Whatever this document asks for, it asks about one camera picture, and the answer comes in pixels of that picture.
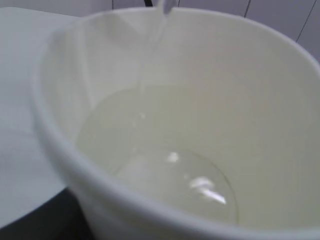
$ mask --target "white plate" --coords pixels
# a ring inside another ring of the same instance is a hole
[[[42,42],[75,19],[0,8],[0,228],[32,212],[65,187],[40,150],[28,94]]]

